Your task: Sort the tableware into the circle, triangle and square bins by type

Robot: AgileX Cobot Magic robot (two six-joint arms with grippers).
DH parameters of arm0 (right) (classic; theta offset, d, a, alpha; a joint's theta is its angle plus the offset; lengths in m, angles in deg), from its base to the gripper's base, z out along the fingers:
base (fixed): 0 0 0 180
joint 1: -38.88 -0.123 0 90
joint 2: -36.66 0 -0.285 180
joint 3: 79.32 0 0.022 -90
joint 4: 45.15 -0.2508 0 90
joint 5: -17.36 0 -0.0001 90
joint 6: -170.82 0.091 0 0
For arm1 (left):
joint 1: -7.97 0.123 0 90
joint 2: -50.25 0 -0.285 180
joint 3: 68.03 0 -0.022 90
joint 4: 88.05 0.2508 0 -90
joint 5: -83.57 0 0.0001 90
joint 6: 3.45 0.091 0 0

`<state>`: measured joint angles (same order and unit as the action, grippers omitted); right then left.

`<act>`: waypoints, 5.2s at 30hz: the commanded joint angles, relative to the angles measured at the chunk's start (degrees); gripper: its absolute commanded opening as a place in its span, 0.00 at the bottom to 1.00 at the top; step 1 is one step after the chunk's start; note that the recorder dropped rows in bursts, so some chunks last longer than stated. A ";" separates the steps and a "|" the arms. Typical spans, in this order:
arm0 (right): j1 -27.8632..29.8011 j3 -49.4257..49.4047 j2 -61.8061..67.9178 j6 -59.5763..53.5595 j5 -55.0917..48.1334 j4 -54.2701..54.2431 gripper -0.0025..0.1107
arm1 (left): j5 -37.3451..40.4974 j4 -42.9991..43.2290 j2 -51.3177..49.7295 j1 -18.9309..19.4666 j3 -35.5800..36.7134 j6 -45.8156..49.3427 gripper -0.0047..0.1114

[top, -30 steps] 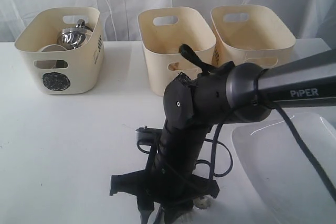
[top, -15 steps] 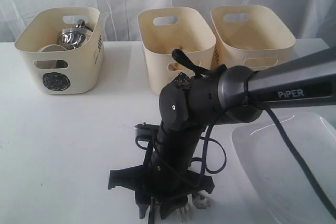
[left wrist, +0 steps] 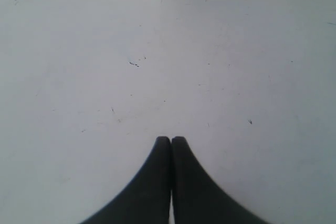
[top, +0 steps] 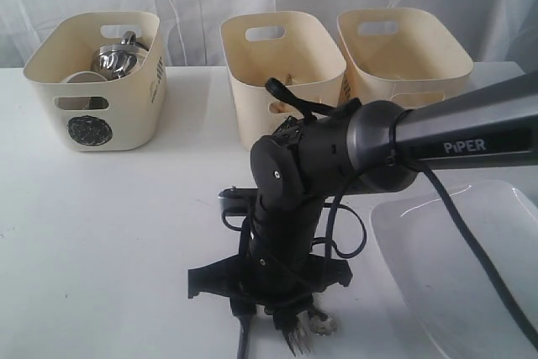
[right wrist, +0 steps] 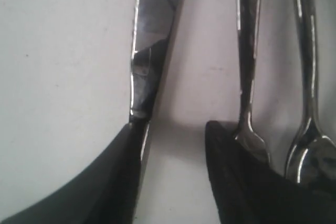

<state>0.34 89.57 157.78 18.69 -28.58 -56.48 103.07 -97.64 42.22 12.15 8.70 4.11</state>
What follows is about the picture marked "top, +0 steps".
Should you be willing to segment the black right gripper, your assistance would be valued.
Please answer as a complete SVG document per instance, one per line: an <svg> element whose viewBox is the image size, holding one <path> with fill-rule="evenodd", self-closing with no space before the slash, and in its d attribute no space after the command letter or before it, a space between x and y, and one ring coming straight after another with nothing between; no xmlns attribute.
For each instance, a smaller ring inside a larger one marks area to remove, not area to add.
<svg viewBox="0 0 538 359"><path fill-rule="evenodd" d="M252 318L256 306L269 315L307 310L315 293L351 283L352 255L338 249L333 233L343 204L308 198L295 209L270 210L257 194L244 216L221 212L223 225L240 235L233 256L187 272L187 296L201 293L229 299L238 319Z"/></svg>

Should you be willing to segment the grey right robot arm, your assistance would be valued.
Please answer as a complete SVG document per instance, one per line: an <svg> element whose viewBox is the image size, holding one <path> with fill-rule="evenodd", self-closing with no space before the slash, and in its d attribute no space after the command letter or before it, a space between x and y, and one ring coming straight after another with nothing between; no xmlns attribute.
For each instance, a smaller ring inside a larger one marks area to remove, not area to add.
<svg viewBox="0 0 538 359"><path fill-rule="evenodd" d="M345 258L311 251L328 198L396 193L423 169L537 162L533 72L417 109L356 98L331 107L297 97L276 78L265 88L300 118L253 144L253 188L223 191L224 214L244 217L240 248L190 270L189 298L211 293L272 313L301 309L315 293L352 279Z"/></svg>

